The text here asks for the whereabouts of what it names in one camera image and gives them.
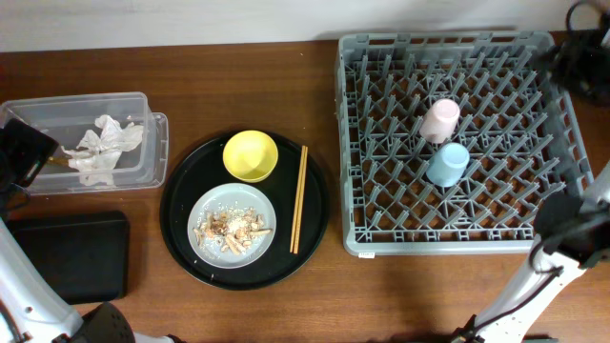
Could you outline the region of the yellow bowl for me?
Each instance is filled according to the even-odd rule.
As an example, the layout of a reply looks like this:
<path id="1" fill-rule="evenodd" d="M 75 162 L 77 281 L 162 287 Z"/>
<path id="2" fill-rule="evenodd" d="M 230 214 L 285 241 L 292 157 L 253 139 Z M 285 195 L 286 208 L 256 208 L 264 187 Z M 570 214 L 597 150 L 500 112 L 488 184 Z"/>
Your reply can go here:
<path id="1" fill-rule="evenodd" d="M 263 131 L 241 131 L 225 144 L 222 160 L 227 172 L 247 183 L 257 183 L 271 175 L 278 162 L 278 147 Z"/>

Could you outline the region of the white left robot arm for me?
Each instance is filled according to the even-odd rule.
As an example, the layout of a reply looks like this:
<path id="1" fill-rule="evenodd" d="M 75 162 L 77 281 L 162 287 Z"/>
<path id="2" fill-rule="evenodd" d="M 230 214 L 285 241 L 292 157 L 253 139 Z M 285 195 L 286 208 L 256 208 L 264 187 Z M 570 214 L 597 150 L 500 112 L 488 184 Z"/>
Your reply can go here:
<path id="1" fill-rule="evenodd" d="M 1 319 L 8 342 L 172 343 L 172 334 L 148 336 L 132 330 L 113 304 L 104 302 L 82 316 L 64 301 L 23 252 L 6 220 L 18 207 L 19 193 L 30 201 L 27 186 L 54 154 L 58 143 L 28 124 L 11 119 L 1 129 Z"/>

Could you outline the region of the white napkin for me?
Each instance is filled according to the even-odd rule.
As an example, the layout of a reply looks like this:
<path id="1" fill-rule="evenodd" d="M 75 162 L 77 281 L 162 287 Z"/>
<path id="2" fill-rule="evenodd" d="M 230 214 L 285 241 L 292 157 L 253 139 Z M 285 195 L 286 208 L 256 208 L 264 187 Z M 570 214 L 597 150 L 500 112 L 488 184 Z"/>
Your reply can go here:
<path id="1" fill-rule="evenodd" d="M 69 157 L 68 166 L 81 173 L 81 184 L 113 186 L 112 170 L 123 152 L 133 151 L 142 143 L 144 127 L 131 122 L 122 128 L 107 114 L 96 118 L 94 125 L 101 130 L 100 134 L 87 130 L 74 150 L 64 147 L 61 150 Z"/>

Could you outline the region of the pink cup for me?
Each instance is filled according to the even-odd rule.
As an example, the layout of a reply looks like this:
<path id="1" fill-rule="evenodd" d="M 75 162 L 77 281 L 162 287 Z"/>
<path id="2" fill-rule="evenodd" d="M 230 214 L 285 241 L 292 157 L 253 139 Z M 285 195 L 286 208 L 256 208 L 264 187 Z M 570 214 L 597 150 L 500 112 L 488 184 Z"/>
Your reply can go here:
<path id="1" fill-rule="evenodd" d="M 451 99 L 440 99 L 425 113 L 419 134 L 428 142 L 442 144 L 449 139 L 460 117 L 459 105 Z"/>

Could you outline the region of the brown gold snack wrapper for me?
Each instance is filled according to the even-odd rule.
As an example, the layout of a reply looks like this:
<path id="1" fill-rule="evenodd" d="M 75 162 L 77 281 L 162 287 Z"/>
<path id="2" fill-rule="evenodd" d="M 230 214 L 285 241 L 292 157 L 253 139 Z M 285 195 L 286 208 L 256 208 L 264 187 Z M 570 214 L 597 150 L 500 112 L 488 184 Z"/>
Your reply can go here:
<path id="1" fill-rule="evenodd" d="M 69 159 L 65 157 L 50 157 L 47 160 L 48 164 L 67 167 L 69 165 Z"/>

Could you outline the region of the light blue cup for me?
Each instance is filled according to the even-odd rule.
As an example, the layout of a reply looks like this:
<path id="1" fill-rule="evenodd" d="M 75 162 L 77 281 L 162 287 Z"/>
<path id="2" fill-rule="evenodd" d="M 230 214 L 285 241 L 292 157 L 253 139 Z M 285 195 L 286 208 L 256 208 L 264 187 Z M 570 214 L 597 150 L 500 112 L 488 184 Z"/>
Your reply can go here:
<path id="1" fill-rule="evenodd" d="M 464 174 L 470 160 L 468 150 L 459 143 L 443 145 L 430 159 L 427 178 L 435 185 L 455 186 Z"/>

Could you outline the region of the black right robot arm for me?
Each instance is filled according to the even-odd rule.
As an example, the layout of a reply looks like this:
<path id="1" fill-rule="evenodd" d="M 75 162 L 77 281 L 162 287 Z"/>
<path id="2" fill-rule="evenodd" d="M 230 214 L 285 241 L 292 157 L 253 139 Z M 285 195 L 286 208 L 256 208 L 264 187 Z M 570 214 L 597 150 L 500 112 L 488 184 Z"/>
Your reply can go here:
<path id="1" fill-rule="evenodd" d="M 567 95 L 574 91 L 592 100 L 609 97 L 609 31 L 569 33 L 534 65 L 541 84 L 552 94 L 550 110 L 566 110 L 553 123 L 550 150 L 565 152 L 563 168 L 572 193 L 554 192 L 543 200 L 534 219 L 535 239 L 523 264 L 497 299 L 457 329 L 454 342 L 523 342 L 551 302 L 571 282 L 609 259 L 609 170 L 593 176 L 578 145 L 574 111 Z"/>

